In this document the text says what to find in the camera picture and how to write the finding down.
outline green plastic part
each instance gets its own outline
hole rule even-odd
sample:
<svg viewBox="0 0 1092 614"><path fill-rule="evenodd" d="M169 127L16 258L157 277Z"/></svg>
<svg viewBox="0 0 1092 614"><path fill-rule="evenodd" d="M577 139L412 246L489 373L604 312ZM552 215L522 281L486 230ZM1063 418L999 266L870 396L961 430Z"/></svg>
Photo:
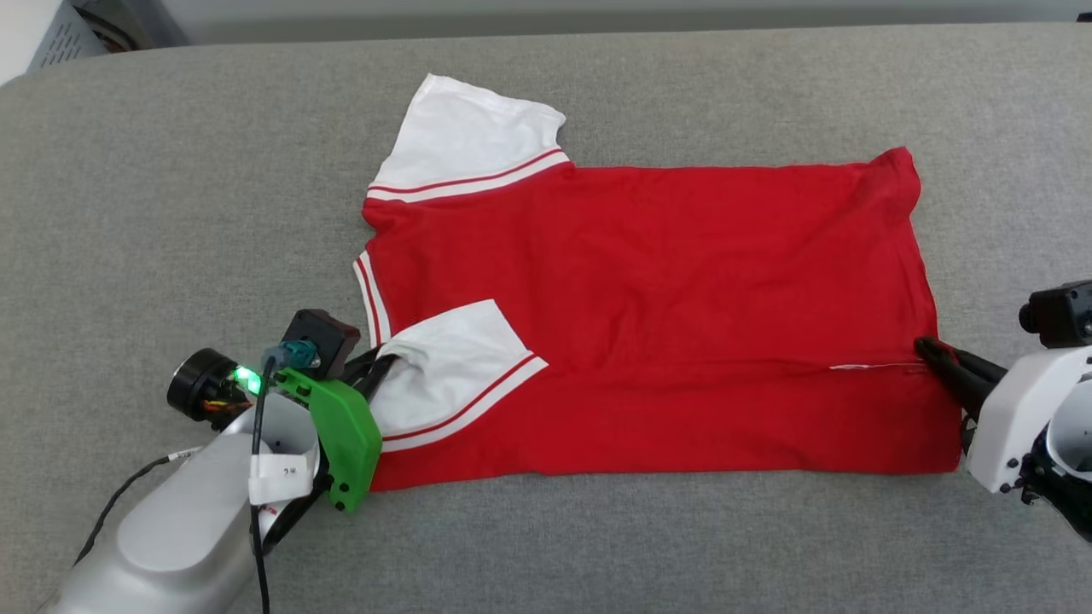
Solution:
<svg viewBox="0 0 1092 614"><path fill-rule="evenodd" d="M330 500L337 509L356 510L371 488L383 445L368 402L344 381L318 381L296 369L282 370L277 380L278 387L311 412L333 476Z"/></svg>

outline gray tabletop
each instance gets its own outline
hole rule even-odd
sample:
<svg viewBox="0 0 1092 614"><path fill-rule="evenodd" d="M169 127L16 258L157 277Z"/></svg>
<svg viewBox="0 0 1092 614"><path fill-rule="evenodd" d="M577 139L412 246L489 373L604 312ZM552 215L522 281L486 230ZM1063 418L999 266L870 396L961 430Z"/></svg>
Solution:
<svg viewBox="0 0 1092 614"><path fill-rule="evenodd" d="M63 577L136 468L207 440L174 367L292 314L364 328L365 188L426 72L566 113L581 165L781 165L907 145L942 334L1036 347L1092 276L1092 29L862 27L147 51L0 88L0 611ZM111 530L169 470L126 496ZM275 612L1085 610L1092 550L964 473L511 476L319 506ZM234 612L256 612L248 587Z"/></svg>

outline red fabric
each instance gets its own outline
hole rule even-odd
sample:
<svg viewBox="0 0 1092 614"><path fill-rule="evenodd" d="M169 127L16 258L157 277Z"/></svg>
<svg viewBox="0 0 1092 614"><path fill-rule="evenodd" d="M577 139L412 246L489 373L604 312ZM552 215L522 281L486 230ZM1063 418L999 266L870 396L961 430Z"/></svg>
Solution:
<svg viewBox="0 0 1092 614"><path fill-rule="evenodd" d="M384 453L372 488L953 470L959 408L913 351L937 335L919 189L897 149L843 166L563 164L486 192L368 199L392 333L492 298L550 365L447 439Z"/></svg>

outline red and white t-shirt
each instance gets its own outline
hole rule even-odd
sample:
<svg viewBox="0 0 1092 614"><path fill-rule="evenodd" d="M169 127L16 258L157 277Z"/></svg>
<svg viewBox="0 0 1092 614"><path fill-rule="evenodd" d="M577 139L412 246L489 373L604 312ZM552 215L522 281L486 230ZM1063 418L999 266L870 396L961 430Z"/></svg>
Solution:
<svg viewBox="0 0 1092 614"><path fill-rule="evenodd" d="M583 168L565 119L434 75L411 102L355 263L371 343L407 357L372 405L375 489L956 468L960 410L913 350L937 324L905 149Z"/></svg>

